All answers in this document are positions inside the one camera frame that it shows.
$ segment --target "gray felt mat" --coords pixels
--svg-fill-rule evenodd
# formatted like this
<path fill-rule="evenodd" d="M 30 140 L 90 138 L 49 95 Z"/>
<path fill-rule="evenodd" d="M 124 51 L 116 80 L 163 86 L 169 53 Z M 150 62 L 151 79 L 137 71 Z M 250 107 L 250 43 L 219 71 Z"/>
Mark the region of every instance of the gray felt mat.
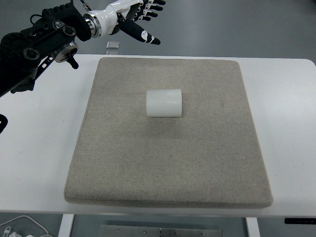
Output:
<path fill-rule="evenodd" d="M 150 89 L 181 89 L 182 117 L 147 117 Z M 239 64 L 102 58 L 65 199 L 146 207 L 271 205 Z"/>

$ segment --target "robotic hand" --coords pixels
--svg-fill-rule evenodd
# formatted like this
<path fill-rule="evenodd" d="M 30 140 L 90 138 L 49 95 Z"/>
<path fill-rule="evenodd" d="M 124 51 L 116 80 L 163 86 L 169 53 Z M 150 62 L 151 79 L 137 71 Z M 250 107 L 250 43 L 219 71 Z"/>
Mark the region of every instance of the robotic hand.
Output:
<path fill-rule="evenodd" d="M 136 40 L 160 44 L 160 40 L 156 39 L 137 25 L 135 21 L 149 21 L 151 17 L 158 15 L 150 9 L 161 11 L 164 5 L 163 0 L 118 0 L 107 6 L 105 10 L 89 11 L 84 15 L 88 24 L 94 29 L 92 37 L 103 37 L 106 34 L 113 35 L 119 30 L 127 33 Z"/>
<path fill-rule="evenodd" d="M 160 44 L 160 40 L 137 25 L 137 20 L 149 21 L 157 17 L 151 10 L 161 11 L 163 0 L 118 0 L 104 10 L 91 11 L 81 16 L 72 1 L 65 5 L 44 9 L 40 20 L 19 33 L 4 36 L 0 43 L 0 97 L 7 92 L 33 90 L 36 79 L 56 61 L 68 62 L 74 69 L 78 63 L 74 55 L 78 50 L 75 37 L 86 41 L 91 37 L 113 35 L 119 30 L 147 43 Z"/>

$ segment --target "plastic cup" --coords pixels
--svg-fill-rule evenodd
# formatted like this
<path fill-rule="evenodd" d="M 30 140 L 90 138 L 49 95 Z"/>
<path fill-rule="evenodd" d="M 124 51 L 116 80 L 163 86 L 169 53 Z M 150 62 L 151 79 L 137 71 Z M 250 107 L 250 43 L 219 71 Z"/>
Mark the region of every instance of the plastic cup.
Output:
<path fill-rule="evenodd" d="M 181 90 L 148 90 L 146 93 L 146 113 L 149 117 L 181 117 Z"/>

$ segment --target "metal plate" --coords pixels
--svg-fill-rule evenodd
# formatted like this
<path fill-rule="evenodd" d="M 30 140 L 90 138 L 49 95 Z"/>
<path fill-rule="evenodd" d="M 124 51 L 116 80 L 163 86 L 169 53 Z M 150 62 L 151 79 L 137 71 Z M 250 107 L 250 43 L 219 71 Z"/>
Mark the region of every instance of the metal plate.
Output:
<path fill-rule="evenodd" d="M 107 55 L 118 55 L 118 51 L 107 51 Z"/>
<path fill-rule="evenodd" d="M 109 41 L 107 44 L 107 48 L 118 49 L 119 42 L 118 41 Z"/>
<path fill-rule="evenodd" d="M 101 225 L 99 237 L 222 237 L 222 231 Z"/>

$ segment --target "white table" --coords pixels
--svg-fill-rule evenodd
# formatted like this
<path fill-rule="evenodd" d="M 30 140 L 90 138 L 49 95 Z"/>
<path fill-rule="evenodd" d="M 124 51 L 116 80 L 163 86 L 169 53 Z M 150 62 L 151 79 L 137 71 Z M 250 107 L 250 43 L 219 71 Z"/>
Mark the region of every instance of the white table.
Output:
<path fill-rule="evenodd" d="M 34 91 L 0 98 L 0 114 L 9 120 L 0 134 L 0 211 L 316 217 L 316 67 L 304 59 L 225 58 L 238 61 L 241 67 L 274 197 L 271 207 L 130 208 L 67 203 L 64 185 L 101 57 L 105 55 L 76 55 L 78 70 L 67 63 L 53 63 Z"/>

